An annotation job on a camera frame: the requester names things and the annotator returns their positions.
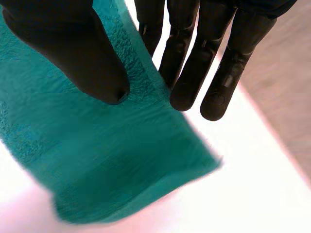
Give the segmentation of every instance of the cloth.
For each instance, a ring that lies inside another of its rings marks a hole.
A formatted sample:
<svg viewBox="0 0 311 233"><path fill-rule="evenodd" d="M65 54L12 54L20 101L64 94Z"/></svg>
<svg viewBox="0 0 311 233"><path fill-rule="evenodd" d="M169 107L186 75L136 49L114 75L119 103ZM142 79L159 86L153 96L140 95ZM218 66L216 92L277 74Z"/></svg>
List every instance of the cloth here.
<svg viewBox="0 0 311 233"><path fill-rule="evenodd" d="M220 165L170 106L124 2L93 7L130 78L120 105L78 91L0 19L0 137L76 224L130 216Z"/></svg>

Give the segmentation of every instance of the robotic hand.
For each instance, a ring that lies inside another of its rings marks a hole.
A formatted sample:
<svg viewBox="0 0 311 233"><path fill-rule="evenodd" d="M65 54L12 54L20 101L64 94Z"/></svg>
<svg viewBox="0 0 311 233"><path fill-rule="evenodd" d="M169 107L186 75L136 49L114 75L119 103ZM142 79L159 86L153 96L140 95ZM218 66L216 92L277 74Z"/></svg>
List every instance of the robotic hand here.
<svg viewBox="0 0 311 233"><path fill-rule="evenodd" d="M172 89L172 106L179 111L193 105L234 17L225 54L201 105L202 116L215 121L224 115L256 45L297 0L167 1L171 35L159 71ZM151 55L161 37L164 3L135 0L139 33ZM127 96L126 71L92 8L93 0L75 0L74 4L70 0L0 0L0 5L11 31L81 91L108 104L118 104ZM199 7L198 35L181 72Z"/></svg>
<svg viewBox="0 0 311 233"><path fill-rule="evenodd" d="M201 115L217 121L256 45L296 0L167 0L171 32L159 69L172 89L170 102L179 111L190 109L215 58L230 21L232 30L218 70L201 104ZM161 38L165 0L135 0L139 33L153 55ZM197 38L184 69L183 62L199 9Z"/></svg>

